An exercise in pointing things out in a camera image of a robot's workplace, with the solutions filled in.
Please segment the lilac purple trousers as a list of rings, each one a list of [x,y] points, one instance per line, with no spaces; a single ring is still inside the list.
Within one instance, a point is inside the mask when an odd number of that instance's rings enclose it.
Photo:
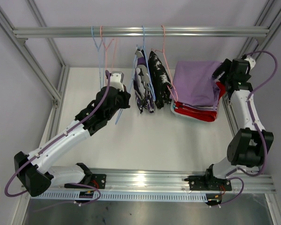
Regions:
[[[220,89],[212,78],[219,61],[179,61],[173,78],[173,99],[201,110],[216,111]]]

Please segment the light blue wire hanger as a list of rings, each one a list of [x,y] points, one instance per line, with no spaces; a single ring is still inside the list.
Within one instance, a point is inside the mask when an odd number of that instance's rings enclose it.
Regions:
[[[102,57],[101,57],[101,46],[103,45],[103,41],[100,41],[100,44],[97,43],[95,36],[94,36],[94,27],[91,26],[91,35],[92,35],[92,39],[94,42],[94,45],[96,47],[96,51],[97,51],[97,57],[98,57],[98,69],[99,69],[99,82],[100,82],[100,88],[102,88],[104,86],[104,78],[102,75],[102,69],[101,66],[103,65],[102,63]]]

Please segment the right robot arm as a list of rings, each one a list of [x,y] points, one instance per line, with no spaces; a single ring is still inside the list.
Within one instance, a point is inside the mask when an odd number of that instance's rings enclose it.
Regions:
[[[227,177],[237,171],[256,177],[265,170],[274,135],[266,131],[259,119],[254,104],[254,90],[248,82],[250,70],[248,59],[226,59],[213,73],[213,78],[225,86],[238,132],[227,147],[227,156],[206,169],[204,185],[208,189],[226,184]]]

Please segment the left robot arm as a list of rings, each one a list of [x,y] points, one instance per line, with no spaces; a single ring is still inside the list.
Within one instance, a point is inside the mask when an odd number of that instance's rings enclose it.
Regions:
[[[94,175],[84,163],[72,167],[54,166],[54,163],[80,142],[90,138],[107,125],[119,109],[129,108],[131,95],[122,84],[103,87],[96,98],[81,110],[63,133],[52,138],[38,150],[29,154],[18,152],[14,156],[17,178],[32,196],[39,196],[49,187],[88,187]]]

